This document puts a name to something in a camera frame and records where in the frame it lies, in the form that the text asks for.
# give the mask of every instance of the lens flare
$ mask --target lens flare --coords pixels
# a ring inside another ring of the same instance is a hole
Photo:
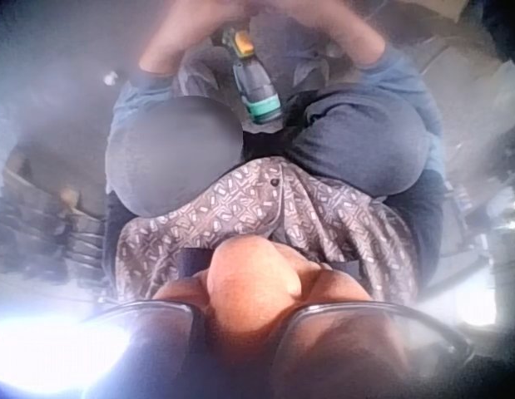
[[[0,381],[35,393],[82,389],[109,372],[129,343],[112,326],[67,318],[0,322]]]

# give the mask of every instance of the power drill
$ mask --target power drill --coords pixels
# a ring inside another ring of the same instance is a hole
[[[222,43],[234,58],[233,73],[251,120],[265,125],[283,117],[280,97],[259,58],[245,25],[224,29]]]

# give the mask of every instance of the nose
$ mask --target nose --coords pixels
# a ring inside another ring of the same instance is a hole
[[[207,277],[210,311],[220,346],[231,355],[257,349],[300,298],[300,277],[267,239],[224,242]]]

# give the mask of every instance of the button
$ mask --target button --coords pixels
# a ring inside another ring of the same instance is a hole
[[[254,44],[251,42],[248,31],[238,31],[235,34],[235,45],[243,57],[251,56],[255,51]]]

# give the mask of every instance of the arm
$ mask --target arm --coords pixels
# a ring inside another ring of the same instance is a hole
[[[443,229],[444,177],[442,122],[438,108],[413,64],[341,0],[277,0],[277,7],[299,22],[328,33],[361,70],[361,85],[399,96],[420,115],[432,145],[420,178],[385,204],[410,228],[418,253],[420,286],[438,264]]]
[[[116,102],[111,136],[130,125],[136,113],[173,97],[172,81],[185,52],[224,23],[246,15],[244,0],[175,0],[150,40],[138,68]]]

